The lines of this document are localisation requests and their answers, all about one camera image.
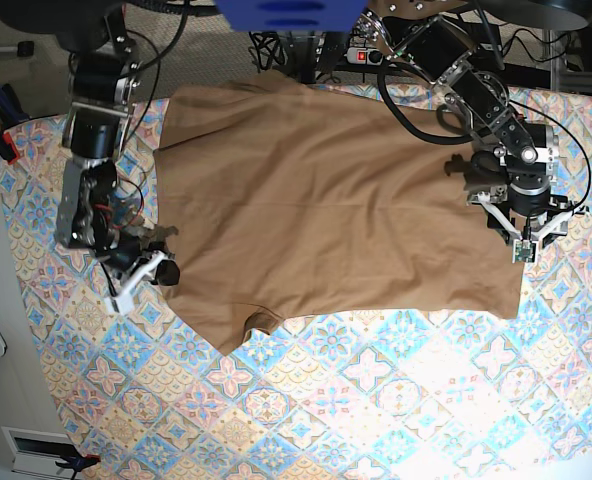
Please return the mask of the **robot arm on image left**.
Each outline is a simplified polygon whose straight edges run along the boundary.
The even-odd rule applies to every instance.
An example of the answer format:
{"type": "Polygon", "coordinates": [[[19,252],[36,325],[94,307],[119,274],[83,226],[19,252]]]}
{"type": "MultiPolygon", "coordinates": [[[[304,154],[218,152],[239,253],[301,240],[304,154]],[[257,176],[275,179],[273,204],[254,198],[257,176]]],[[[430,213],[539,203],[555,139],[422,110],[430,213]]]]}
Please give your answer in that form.
{"type": "Polygon", "coordinates": [[[165,242],[168,230],[147,226],[138,213],[118,216],[117,190],[125,180],[117,163],[134,131],[130,96],[144,66],[120,3],[101,7],[92,26],[68,47],[72,104],[62,145],[70,157],[54,236],[62,247],[86,250],[100,263],[109,288],[106,308],[125,315],[135,307],[140,283],[175,285],[179,269],[165,242]]]}

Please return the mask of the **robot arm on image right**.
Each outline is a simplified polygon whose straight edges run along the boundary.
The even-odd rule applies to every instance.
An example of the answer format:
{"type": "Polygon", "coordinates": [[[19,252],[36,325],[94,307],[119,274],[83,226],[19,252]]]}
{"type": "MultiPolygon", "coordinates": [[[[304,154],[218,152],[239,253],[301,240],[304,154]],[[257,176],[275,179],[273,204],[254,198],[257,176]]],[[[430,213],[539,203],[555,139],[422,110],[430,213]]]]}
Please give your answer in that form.
{"type": "Polygon", "coordinates": [[[413,136],[435,145],[470,143],[468,161],[446,163],[465,180],[467,202],[482,207],[487,226],[512,249],[515,263],[534,263],[542,249],[568,233],[586,207],[556,195],[559,138],[551,125],[530,123],[508,87],[470,62],[476,43],[445,17],[451,2],[370,1],[356,22],[359,34],[382,54],[377,86],[382,100],[413,136]],[[462,124],[462,134],[441,136],[416,127],[393,101],[387,70],[417,75],[444,100],[462,124]]]}

